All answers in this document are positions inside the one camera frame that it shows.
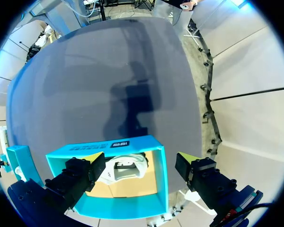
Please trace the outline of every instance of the table surface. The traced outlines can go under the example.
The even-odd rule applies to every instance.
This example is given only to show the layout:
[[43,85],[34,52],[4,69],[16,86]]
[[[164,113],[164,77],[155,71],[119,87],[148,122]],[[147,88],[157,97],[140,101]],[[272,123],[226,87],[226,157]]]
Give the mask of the table surface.
[[41,50],[9,86],[7,126],[43,181],[53,177],[45,155],[66,144],[150,134],[165,147],[175,192],[185,186],[177,152],[202,150],[187,58],[171,24],[154,17],[95,23]]

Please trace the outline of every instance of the white sneaker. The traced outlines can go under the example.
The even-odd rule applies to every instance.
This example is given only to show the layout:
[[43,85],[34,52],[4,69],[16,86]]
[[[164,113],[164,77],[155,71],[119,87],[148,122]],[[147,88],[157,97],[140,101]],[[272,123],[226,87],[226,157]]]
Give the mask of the white sneaker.
[[129,178],[143,178],[147,170],[147,160],[143,154],[130,154],[113,157],[99,177],[107,185]]

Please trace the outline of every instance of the black cable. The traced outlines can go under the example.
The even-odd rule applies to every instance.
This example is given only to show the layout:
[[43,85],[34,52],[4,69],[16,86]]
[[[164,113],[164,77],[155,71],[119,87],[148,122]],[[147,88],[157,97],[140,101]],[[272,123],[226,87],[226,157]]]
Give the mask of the black cable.
[[257,204],[257,205],[254,205],[254,206],[251,206],[251,207],[247,207],[247,208],[244,208],[243,210],[241,210],[240,212],[234,214],[231,218],[223,221],[223,222],[220,222],[219,224],[215,225],[214,227],[222,227],[222,226],[225,226],[226,224],[230,223],[231,221],[233,221],[234,219],[248,213],[248,212],[251,212],[252,210],[254,209],[257,209],[257,208],[261,208],[261,207],[270,207],[272,205],[272,203],[261,203],[261,204]]
[[17,44],[16,42],[14,42],[13,40],[11,40],[9,37],[8,37],[8,39],[10,40],[10,41],[12,41],[14,44],[16,44],[18,47],[20,47],[22,50],[24,50],[24,51],[26,51],[27,52],[27,50],[26,49],[24,49],[22,46],[20,46],[19,44]]
[[175,25],[178,23],[182,12],[183,12],[183,10],[181,10],[181,12],[180,12],[180,14],[179,14],[179,17],[178,17],[178,20],[176,21],[176,23],[175,23],[173,26],[175,26]]
[[10,79],[4,78],[4,77],[0,77],[0,78],[2,78],[2,79],[6,79],[6,80],[9,80],[9,81],[11,81]]

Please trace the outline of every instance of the metal stand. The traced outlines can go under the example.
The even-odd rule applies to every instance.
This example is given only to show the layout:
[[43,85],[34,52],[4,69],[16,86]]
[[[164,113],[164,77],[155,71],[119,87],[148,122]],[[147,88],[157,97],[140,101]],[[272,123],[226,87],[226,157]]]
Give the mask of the metal stand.
[[102,0],[99,1],[99,4],[100,4],[100,13],[101,13],[102,21],[104,21],[106,20],[106,17],[105,17],[105,11],[104,11]]
[[149,8],[149,6],[146,4],[147,0],[136,0],[135,4],[134,4],[134,8],[138,8],[139,6],[141,6],[142,4],[145,4],[146,7],[148,8],[149,11],[151,11],[151,9],[154,7],[155,5],[155,1],[153,0],[152,2],[150,0],[148,0],[151,4],[151,7]]
[[114,2],[114,3],[106,2],[105,7],[118,6],[118,5],[131,5],[131,4],[133,4],[133,0],[123,1],[123,2],[119,2],[119,0],[118,0],[117,2]]

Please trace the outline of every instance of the cable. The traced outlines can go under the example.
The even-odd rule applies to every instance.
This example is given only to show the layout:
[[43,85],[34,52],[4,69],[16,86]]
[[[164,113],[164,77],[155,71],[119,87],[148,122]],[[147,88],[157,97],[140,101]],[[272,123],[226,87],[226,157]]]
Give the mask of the cable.
[[231,218],[215,225],[214,227],[222,227],[222,226],[225,226],[226,224],[230,223],[231,221],[233,221],[234,219],[248,213],[248,212],[251,212],[252,210],[254,209],[257,209],[257,208],[261,208],[261,207],[270,207],[272,205],[272,203],[261,203],[261,204],[257,204],[257,205],[254,205],[254,206],[251,206],[251,207],[248,207],[248,208],[244,208],[243,210],[241,210],[240,212],[236,213],[235,215],[233,215]]
[[181,10],[181,12],[180,12],[180,14],[179,14],[179,17],[178,17],[178,20],[176,21],[176,23],[175,23],[173,26],[175,26],[175,25],[178,23],[178,21],[179,21],[179,19],[180,19],[180,16],[181,16],[182,12],[183,12],[183,10]]
[[126,12],[121,13],[119,18],[121,18],[121,16],[122,16],[124,13],[128,13],[128,12],[131,12],[131,11],[135,11],[136,9],[138,9],[138,8],[135,8],[135,9],[132,9],[132,10],[129,10],[129,11],[126,11]]
[[81,16],[81,17],[90,17],[90,16],[94,13],[95,6],[96,6],[96,2],[97,2],[97,0],[94,1],[94,7],[93,7],[92,12],[91,12],[89,15],[85,16],[85,15],[82,15],[82,14],[78,13],[76,10],[74,10],[74,9],[70,6],[70,4],[67,3],[65,0],[61,0],[61,1],[64,2],[64,4],[65,4],[68,8],[70,8],[74,13],[78,14],[78,15]]
[[57,35],[56,35],[56,31],[54,29],[53,29],[53,33],[55,34],[56,39],[58,39]]

